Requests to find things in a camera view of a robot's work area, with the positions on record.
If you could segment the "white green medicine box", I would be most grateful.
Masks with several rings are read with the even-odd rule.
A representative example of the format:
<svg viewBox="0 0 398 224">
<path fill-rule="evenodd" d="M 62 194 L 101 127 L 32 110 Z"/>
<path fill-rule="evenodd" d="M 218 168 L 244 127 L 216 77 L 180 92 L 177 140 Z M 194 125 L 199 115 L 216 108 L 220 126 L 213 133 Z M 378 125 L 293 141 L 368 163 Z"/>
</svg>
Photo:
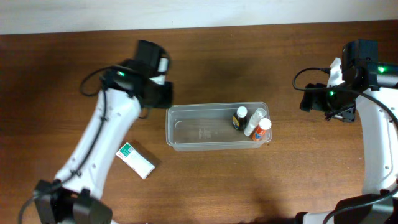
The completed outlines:
<svg viewBox="0 0 398 224">
<path fill-rule="evenodd" d="M 155 165 L 143 157 L 128 142 L 117 151 L 116 156 L 134 170 L 142 179 L 146 179 L 155 169 Z"/>
</svg>

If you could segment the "white clear cap spray bottle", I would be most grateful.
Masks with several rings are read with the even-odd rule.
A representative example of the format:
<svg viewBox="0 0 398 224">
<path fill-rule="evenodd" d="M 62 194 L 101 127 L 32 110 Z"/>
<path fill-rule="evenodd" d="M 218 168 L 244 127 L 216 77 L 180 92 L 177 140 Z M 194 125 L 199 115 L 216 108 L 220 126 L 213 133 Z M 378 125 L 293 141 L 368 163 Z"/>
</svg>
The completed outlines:
<svg viewBox="0 0 398 224">
<path fill-rule="evenodd" d="M 245 129 L 244 135 L 250 136 L 254 129 L 259 125 L 259 122 L 262 118 L 266 116 L 266 110 L 263 108 L 258 108 L 250 117 Z"/>
</svg>

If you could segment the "orange white cap bottle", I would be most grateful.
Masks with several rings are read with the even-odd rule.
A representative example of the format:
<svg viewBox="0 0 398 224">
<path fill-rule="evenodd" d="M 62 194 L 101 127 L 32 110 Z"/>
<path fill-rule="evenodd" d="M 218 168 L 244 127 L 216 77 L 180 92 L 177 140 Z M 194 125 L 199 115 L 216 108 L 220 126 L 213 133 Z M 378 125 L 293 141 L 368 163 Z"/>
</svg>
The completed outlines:
<svg viewBox="0 0 398 224">
<path fill-rule="evenodd" d="M 259 121 L 257 128 L 254 130 L 252 134 L 252 140 L 260 141 L 266 135 L 268 130 L 270 130 L 271 127 L 272 127 L 271 120 L 268 118 L 262 118 Z"/>
</svg>

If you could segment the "dark brown white cap bottle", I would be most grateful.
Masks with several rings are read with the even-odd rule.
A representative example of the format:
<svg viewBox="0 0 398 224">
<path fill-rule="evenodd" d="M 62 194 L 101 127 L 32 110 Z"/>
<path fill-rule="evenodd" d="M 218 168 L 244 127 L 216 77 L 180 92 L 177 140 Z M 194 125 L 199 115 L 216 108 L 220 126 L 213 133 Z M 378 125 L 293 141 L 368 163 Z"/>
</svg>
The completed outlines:
<svg viewBox="0 0 398 224">
<path fill-rule="evenodd" d="M 245 106 L 240 106 L 233 115 L 232 125 L 238 131 L 242 131 L 247 124 L 248 110 Z"/>
</svg>

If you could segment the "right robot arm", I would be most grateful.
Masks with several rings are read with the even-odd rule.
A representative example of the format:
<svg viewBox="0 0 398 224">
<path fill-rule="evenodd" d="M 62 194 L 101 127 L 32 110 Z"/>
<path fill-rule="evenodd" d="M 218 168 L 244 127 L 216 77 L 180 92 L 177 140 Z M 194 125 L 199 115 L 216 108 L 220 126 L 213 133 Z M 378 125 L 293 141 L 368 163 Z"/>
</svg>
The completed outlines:
<svg viewBox="0 0 398 224">
<path fill-rule="evenodd" d="M 328 82 L 303 88 L 300 109 L 321 111 L 327 121 L 360 118 L 363 189 L 330 212 L 300 212 L 292 223 L 397 223 L 397 65 L 379 61 L 375 40 L 358 39 L 322 71 Z"/>
</svg>

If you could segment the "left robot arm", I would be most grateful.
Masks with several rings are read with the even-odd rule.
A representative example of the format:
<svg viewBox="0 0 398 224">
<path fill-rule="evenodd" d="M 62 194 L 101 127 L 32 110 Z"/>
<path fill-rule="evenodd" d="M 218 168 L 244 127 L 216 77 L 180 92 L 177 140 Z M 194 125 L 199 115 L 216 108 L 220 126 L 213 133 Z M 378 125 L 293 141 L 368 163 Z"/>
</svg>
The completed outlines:
<svg viewBox="0 0 398 224">
<path fill-rule="evenodd" d="M 41 223 L 114 223 L 102 201 L 116 152 L 142 111 L 168 109 L 173 84 L 165 79 L 171 64 L 160 45 L 139 40 L 133 58 L 85 77 L 79 91 L 97 97 L 96 108 L 70 158 L 53 181 L 40 180 L 30 202 Z"/>
</svg>

